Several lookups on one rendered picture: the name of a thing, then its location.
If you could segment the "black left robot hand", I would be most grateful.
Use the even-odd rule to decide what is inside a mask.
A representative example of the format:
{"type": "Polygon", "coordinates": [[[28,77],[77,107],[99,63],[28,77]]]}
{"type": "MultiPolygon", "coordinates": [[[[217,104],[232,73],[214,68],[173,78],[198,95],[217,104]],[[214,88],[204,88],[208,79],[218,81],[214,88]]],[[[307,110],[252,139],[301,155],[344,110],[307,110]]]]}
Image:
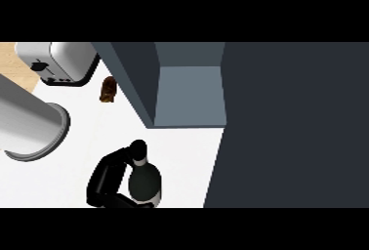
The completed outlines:
{"type": "Polygon", "coordinates": [[[151,202],[139,204],[118,192],[127,166],[133,165],[127,148],[105,155],[94,167],[87,186],[87,204],[96,208],[154,208],[151,202]]]}

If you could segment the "dark green wine bottle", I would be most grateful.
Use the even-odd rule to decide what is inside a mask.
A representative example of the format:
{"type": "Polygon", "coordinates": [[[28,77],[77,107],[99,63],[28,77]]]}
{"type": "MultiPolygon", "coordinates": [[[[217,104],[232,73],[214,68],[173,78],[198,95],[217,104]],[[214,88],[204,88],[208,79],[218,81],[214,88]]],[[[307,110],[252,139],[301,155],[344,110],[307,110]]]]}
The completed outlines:
{"type": "Polygon", "coordinates": [[[161,202],[161,173],[148,159],[148,144],[134,140],[128,146],[133,172],[128,178],[128,191],[139,205],[156,207],[161,202]]]}

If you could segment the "grey open cabinet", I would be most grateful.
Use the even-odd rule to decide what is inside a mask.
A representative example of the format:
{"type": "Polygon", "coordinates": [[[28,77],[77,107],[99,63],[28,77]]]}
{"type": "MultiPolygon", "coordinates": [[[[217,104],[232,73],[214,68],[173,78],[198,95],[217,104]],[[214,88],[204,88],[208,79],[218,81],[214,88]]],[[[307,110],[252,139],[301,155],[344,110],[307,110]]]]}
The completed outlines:
{"type": "Polygon", "coordinates": [[[148,128],[221,128],[221,42],[94,42],[148,128]]]}

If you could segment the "large grey metal cylinder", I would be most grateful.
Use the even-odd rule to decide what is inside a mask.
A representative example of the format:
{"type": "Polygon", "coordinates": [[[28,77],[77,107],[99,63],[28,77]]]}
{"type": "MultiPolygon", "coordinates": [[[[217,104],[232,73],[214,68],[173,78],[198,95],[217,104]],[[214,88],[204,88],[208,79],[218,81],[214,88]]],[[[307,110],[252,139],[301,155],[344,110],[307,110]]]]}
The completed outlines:
{"type": "Polygon", "coordinates": [[[0,148],[7,156],[24,162],[38,160],[59,147],[69,126],[68,110],[0,74],[0,148]]]}

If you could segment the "small brown food item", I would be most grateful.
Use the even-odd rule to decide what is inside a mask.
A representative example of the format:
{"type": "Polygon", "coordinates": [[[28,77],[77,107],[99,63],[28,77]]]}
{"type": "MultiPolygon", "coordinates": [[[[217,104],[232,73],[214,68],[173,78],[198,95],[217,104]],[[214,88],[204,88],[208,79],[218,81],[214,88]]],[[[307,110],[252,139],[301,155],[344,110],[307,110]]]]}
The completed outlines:
{"type": "Polygon", "coordinates": [[[108,76],[102,82],[99,100],[103,103],[112,103],[115,95],[117,95],[117,81],[112,76],[108,76]]]}

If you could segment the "silver toaster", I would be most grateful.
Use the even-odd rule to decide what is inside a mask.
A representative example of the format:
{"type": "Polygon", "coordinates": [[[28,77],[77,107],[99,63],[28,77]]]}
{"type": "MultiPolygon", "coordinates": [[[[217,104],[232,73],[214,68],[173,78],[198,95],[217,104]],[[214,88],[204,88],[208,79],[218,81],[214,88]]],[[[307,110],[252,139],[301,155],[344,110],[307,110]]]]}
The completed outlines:
{"type": "Polygon", "coordinates": [[[83,87],[92,80],[99,54],[90,42],[18,42],[15,52],[47,86],[83,87]]]}

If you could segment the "pale wooden board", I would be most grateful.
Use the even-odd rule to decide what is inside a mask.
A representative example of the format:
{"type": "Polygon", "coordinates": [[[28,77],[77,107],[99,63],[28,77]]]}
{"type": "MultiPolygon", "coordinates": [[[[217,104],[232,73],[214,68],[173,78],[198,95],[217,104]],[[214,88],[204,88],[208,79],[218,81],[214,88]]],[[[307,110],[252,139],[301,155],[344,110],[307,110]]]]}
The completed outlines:
{"type": "Polygon", "coordinates": [[[0,42],[0,73],[32,92],[38,76],[16,55],[15,42],[0,42]]]}

